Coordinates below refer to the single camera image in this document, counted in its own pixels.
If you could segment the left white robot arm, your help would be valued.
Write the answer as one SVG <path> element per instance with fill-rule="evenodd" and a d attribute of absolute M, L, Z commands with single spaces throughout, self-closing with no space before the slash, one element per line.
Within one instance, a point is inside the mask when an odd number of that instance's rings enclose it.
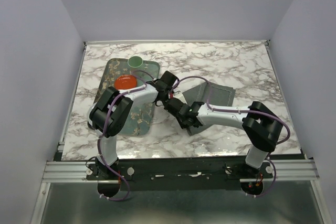
<path fill-rule="evenodd" d="M 112 179 L 117 173 L 117 135 L 124 128 L 132 108 L 157 102 L 165 104 L 178 81 L 177 76 L 166 71 L 160 78 L 132 89 L 119 91 L 109 87 L 89 109 L 88 126 L 99 136 L 96 166 L 104 179 Z"/>

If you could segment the grey cloth napkin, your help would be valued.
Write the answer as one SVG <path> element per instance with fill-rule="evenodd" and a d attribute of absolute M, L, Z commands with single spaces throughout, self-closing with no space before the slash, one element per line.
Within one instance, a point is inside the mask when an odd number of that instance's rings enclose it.
<path fill-rule="evenodd" d="M 236 90 L 232 87 L 222 86 L 213 82 L 210 84 L 203 82 L 195 87 L 192 87 L 183 92 L 183 96 L 186 103 L 191 106 L 195 101 L 202 101 L 205 103 L 210 91 L 210 104 L 217 106 L 232 106 Z"/>

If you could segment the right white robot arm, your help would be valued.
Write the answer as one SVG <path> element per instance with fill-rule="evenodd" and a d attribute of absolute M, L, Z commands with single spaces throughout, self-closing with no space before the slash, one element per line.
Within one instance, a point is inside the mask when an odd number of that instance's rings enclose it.
<path fill-rule="evenodd" d="M 241 165 L 241 171 L 249 178 L 259 174 L 265 158 L 275 150 L 284 126 L 283 121 L 261 102 L 234 108 L 204 102 L 188 105 L 177 98 L 171 98 L 163 104 L 164 109 L 177 119 L 183 129 L 222 125 L 245 131 L 252 147 Z"/>

